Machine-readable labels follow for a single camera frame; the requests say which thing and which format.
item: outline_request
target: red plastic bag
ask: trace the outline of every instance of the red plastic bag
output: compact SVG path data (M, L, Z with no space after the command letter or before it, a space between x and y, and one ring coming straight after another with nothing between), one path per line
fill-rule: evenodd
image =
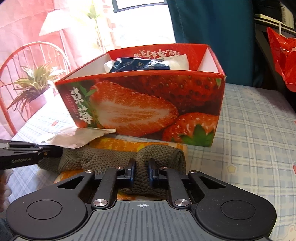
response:
M283 77L290 91L296 92L296 39L279 35L267 28L275 70Z

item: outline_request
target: gray ribbed plate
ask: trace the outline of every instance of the gray ribbed plate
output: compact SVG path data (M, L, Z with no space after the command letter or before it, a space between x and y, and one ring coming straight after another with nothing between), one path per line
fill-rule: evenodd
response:
M92 213L76 233L60 241L218 241L201 229L189 211L167 201L117 201Z

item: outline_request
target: plaid tablecloth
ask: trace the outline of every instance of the plaid tablecloth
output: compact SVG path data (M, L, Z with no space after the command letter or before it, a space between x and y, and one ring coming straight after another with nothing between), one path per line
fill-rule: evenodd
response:
M189 170L200 170L269 200L277 222L270 238L296 237L296 114L276 91L226 84L212 147L188 146ZM59 95L41 108L13 140L39 137L74 122ZM132 141L147 139L117 136ZM36 165L14 169L10 201L52 184L56 175Z

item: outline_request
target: box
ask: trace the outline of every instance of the box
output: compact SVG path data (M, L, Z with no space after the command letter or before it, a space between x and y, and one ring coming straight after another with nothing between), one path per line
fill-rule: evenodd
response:
M186 54L190 70L105 73L121 57ZM208 45L161 44L108 51L56 82L78 127L116 128L134 137L211 146L225 74Z

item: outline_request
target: window frame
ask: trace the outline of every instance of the window frame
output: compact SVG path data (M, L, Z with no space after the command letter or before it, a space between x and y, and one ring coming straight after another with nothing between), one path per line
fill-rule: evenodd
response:
M130 10L130 9L135 9L138 7L148 7L148 6L166 5L166 4L168 4L167 0L164 0L164 2L148 3L148 4L135 5L135 6L125 7L125 8L118 8L117 0L112 0L114 13Z

